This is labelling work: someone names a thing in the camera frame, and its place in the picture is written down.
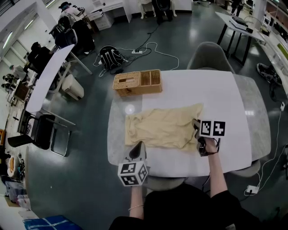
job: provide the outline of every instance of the trash bin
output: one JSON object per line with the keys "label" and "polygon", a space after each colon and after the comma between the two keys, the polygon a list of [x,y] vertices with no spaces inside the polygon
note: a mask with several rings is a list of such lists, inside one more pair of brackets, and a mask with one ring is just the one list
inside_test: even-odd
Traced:
{"label": "trash bin", "polygon": [[75,100],[84,97],[83,87],[76,81],[72,74],[69,74],[62,83],[62,90],[68,93]]}

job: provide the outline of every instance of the human hand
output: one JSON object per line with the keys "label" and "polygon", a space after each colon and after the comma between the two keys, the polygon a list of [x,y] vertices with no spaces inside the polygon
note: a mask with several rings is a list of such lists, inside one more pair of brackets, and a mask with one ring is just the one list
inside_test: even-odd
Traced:
{"label": "human hand", "polygon": [[215,141],[214,141],[213,138],[207,138],[207,137],[205,137],[204,139],[205,139],[205,142],[206,142],[206,147],[205,147],[205,149],[206,149],[206,151],[207,151],[208,153],[216,153],[216,152],[218,152],[218,151],[217,151],[217,147],[216,147],[216,145],[215,145]]}

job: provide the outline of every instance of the ceiling light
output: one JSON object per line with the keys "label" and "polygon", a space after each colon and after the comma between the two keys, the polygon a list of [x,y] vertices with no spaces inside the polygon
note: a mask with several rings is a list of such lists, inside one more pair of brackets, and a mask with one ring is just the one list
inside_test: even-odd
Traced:
{"label": "ceiling light", "polygon": [[8,35],[8,38],[7,38],[7,40],[5,41],[5,43],[4,43],[3,47],[2,47],[2,49],[4,49],[5,46],[7,45],[9,39],[11,38],[12,33],[13,33],[13,32],[11,32],[11,33]]}
{"label": "ceiling light", "polygon": [[26,30],[28,28],[28,26],[30,26],[30,24],[33,22],[34,20],[32,20],[31,22],[29,22],[29,24],[25,27],[24,30]]}
{"label": "ceiling light", "polygon": [[46,5],[46,8],[48,7],[48,6],[50,6],[52,3],[54,3],[55,2],[55,0],[53,0],[52,2],[50,2],[48,5]]}

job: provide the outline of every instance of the shoe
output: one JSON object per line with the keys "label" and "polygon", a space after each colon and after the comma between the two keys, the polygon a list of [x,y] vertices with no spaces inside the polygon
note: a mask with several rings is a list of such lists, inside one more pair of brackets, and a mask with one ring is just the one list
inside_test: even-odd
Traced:
{"label": "shoe", "polygon": [[276,73],[273,66],[267,66],[263,63],[258,63],[257,66],[258,73],[266,80],[269,84],[276,83],[277,85],[282,85],[282,80],[279,75]]}
{"label": "shoe", "polygon": [[88,52],[84,52],[84,54],[88,55],[92,50],[88,51]]}

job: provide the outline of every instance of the floor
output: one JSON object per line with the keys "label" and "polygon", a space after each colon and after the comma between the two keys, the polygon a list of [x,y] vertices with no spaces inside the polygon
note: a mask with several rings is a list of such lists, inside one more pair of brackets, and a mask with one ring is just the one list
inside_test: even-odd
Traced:
{"label": "floor", "polygon": [[[192,15],[178,13],[172,22],[163,23],[153,33],[149,41],[158,43],[158,50],[175,55],[180,60],[178,69],[186,69],[187,64],[197,46],[203,41],[217,42],[224,26],[214,13],[225,12],[222,8],[211,4],[209,7],[197,5]],[[115,23],[94,35],[96,49],[104,45],[117,48],[136,48],[148,37],[147,33],[156,28],[155,18],[132,19],[131,23]],[[232,31],[227,30],[221,46],[227,48]],[[231,51],[237,42],[234,39]],[[241,40],[237,55],[243,56],[247,37]],[[92,70],[93,75],[87,74],[80,66],[74,69],[77,80],[85,89],[85,96],[78,102],[59,94],[53,111],[77,124],[73,131],[68,148],[68,157],[60,157],[49,151],[43,151],[31,146],[27,154],[27,189],[31,199],[32,210],[39,217],[64,215],[85,230],[108,229],[117,216],[128,215],[130,205],[130,189],[124,188],[118,177],[117,167],[110,165],[107,159],[107,127],[109,111],[113,97],[113,75],[98,75],[101,67],[94,67],[97,53],[93,52],[82,61]],[[276,149],[277,123],[279,119],[278,102],[273,102],[269,96],[269,85],[256,71],[259,62],[270,64],[261,48],[252,41],[245,66],[240,66],[234,59],[229,62],[235,72],[251,77],[257,83],[265,102],[271,129],[271,154],[265,159],[273,158]],[[171,57],[151,53],[142,57],[125,69],[126,72],[147,69],[170,70],[177,66],[177,61]],[[275,91],[278,100],[287,102],[283,88]],[[277,156],[284,144],[288,143],[287,109],[281,115],[279,128],[279,147]],[[261,220],[275,214],[276,207],[288,204],[288,183],[283,171],[280,171],[283,157],[266,183],[264,189],[256,196],[243,201],[242,206]],[[266,165],[266,179],[275,160]],[[245,198],[243,191],[247,185],[257,185],[258,176],[240,178],[230,173],[225,175],[229,191],[239,199]],[[201,187],[205,177],[191,178],[189,181]]]}

